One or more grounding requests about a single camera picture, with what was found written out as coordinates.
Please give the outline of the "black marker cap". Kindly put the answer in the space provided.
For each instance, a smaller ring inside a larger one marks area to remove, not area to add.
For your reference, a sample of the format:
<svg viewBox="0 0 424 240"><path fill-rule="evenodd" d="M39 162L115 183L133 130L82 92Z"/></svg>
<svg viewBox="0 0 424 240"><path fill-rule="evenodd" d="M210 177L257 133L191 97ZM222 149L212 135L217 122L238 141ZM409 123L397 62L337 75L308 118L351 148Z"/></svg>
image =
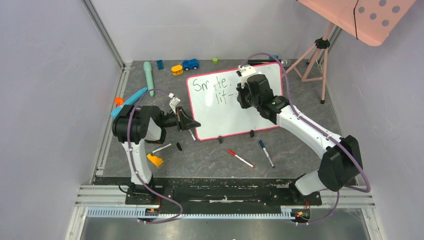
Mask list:
<svg viewBox="0 0 424 240"><path fill-rule="evenodd" d="M183 148L182 148L182 146L181 146L181 144L179 142L176 143L176 146L177 146L177 148L178 148L179 151L182 151L183 150Z"/></svg>

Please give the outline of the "pink framed whiteboard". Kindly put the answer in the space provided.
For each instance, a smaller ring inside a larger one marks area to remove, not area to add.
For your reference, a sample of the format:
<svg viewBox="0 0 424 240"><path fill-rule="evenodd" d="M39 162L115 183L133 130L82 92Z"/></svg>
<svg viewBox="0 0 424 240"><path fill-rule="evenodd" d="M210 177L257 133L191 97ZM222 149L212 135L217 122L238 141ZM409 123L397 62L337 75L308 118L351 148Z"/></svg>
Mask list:
<svg viewBox="0 0 424 240"><path fill-rule="evenodd" d="M251 107L237 101L237 69L192 75L186 80L192 117L201 124L195 135L201 141L276 128Z"/></svg>

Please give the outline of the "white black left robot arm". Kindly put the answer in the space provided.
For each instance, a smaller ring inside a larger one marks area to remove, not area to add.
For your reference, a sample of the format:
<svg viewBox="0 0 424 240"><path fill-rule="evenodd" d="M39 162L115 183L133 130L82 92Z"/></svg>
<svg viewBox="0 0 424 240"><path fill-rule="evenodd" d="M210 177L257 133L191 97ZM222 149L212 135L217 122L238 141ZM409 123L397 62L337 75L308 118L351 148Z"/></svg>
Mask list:
<svg viewBox="0 0 424 240"><path fill-rule="evenodd" d="M148 164L146 143L163 144L166 128L185 131L200 126L201 123L181 106L166 113L153 105L124 105L112 122L112 133L127 155L131 171L129 193L137 195L145 204L151 204L157 198L157 190L152 187L153 173Z"/></svg>

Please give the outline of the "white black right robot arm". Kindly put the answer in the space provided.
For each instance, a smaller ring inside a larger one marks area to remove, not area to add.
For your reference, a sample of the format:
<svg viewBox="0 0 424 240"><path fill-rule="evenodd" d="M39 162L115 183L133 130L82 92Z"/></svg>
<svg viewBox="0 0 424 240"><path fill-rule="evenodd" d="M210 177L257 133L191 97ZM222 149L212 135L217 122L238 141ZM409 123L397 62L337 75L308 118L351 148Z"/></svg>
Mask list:
<svg viewBox="0 0 424 240"><path fill-rule="evenodd" d="M341 137L316 124L287 98L275 95L264 74L242 77L236 90L243 109L255 108L262 118L294 134L321 158L317 170L298 177L292 184L288 196L293 203L302 204L320 190L337 192L364 172L355 137Z"/></svg>

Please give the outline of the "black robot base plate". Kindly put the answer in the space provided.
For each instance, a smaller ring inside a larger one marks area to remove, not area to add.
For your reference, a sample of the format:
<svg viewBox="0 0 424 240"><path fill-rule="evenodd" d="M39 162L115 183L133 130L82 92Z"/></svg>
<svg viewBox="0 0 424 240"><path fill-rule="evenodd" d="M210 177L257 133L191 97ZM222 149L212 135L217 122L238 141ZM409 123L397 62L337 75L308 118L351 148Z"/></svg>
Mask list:
<svg viewBox="0 0 424 240"><path fill-rule="evenodd" d="M158 205L161 214L277 214L281 206L322 205L320 193L296 193L290 178L155 177L149 187L159 195L126 186L126 205Z"/></svg>

